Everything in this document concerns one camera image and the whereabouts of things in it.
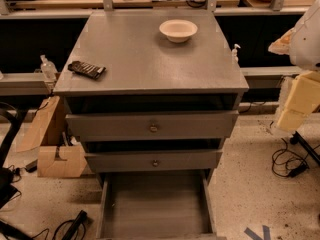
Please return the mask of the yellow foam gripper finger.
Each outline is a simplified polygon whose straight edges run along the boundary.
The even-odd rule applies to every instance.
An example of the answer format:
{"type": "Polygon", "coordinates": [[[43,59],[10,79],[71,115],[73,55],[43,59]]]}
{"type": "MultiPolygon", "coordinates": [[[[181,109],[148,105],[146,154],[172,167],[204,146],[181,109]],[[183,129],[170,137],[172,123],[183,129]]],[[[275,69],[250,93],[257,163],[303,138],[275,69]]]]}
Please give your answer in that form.
{"type": "Polygon", "coordinates": [[[320,73],[307,71],[292,82],[285,109],[309,115],[320,106],[320,73]]]}
{"type": "Polygon", "coordinates": [[[282,131],[295,132],[306,118],[305,114],[298,113],[297,111],[283,110],[279,114],[276,127],[282,131]]]}

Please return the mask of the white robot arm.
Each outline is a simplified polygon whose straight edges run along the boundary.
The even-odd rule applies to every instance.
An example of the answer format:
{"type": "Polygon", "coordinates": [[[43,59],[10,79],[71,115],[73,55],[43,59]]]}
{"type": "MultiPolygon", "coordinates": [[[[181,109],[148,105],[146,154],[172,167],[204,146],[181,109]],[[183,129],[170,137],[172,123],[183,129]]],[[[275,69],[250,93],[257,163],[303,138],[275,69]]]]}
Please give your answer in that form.
{"type": "Polygon", "coordinates": [[[292,80],[276,127],[293,133],[320,105],[320,0],[294,26],[289,57],[303,72],[292,80]]]}

